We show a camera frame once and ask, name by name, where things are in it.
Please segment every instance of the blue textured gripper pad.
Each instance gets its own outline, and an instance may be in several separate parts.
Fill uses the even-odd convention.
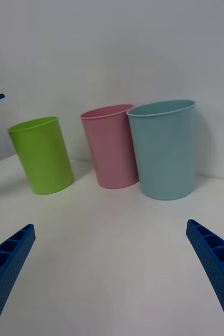
[[[188,221],[186,235],[224,311],[224,240],[192,219]]]
[[[0,245],[0,315],[35,239],[28,224]]]

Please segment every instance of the white wall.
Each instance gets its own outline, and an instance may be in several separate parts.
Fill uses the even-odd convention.
[[[224,177],[224,0],[0,0],[6,124],[60,116],[88,158],[79,115],[117,102],[199,102],[197,171]]]

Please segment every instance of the lime green plastic cup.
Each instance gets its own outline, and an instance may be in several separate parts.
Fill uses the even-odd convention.
[[[72,184],[74,177],[57,117],[22,122],[8,133],[35,194],[53,194]]]

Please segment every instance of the teal cup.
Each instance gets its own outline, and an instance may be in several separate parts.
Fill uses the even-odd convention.
[[[194,190],[194,114],[191,100],[150,103],[127,112],[146,196],[171,200]]]

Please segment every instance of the plastic cup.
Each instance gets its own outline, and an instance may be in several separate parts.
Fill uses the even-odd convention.
[[[35,194],[56,193],[73,182],[57,117],[22,122],[8,133]]]
[[[82,114],[98,183],[103,188],[120,189],[138,182],[129,119],[122,104]]]
[[[171,200],[194,190],[194,106],[191,100],[171,100],[127,112],[146,196]]]

